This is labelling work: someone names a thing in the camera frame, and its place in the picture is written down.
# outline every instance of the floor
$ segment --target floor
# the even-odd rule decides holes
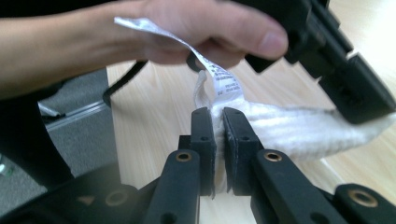
[[[67,115],[47,129],[75,176],[117,160],[111,109],[102,102],[106,88],[104,69],[68,80],[40,102]],[[8,169],[8,175],[0,175],[0,216],[46,191],[7,158],[0,164]]]

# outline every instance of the chair leg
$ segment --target chair leg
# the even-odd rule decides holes
[[[52,189],[73,179],[41,120],[37,101],[0,102],[0,152],[18,164],[39,185]]]

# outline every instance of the wood grain surface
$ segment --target wood grain surface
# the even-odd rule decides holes
[[[396,1],[332,0],[341,30],[396,95]],[[107,68],[115,82],[133,62]],[[230,69],[251,102],[332,108],[332,102],[299,65],[281,60],[257,76],[241,62]],[[192,93],[197,75],[186,65],[149,63],[112,97],[112,111],[122,182],[141,188],[161,174],[178,137],[190,134]],[[211,82],[206,91],[213,95]],[[358,183],[396,203],[396,125],[370,144],[317,160],[297,163],[316,186],[333,193],[342,183]],[[201,197],[200,223],[255,223],[249,197],[220,194]]]

